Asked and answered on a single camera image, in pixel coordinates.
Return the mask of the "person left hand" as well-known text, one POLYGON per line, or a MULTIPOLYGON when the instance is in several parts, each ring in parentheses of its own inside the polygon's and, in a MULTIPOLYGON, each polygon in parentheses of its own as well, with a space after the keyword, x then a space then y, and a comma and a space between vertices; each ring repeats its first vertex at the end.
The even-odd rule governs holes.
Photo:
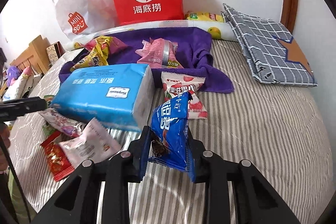
POLYGON ((5 123, 1 123, 1 165, 0 171, 3 173, 8 169, 9 163, 7 160, 7 149, 11 146, 10 142, 10 130, 5 123))

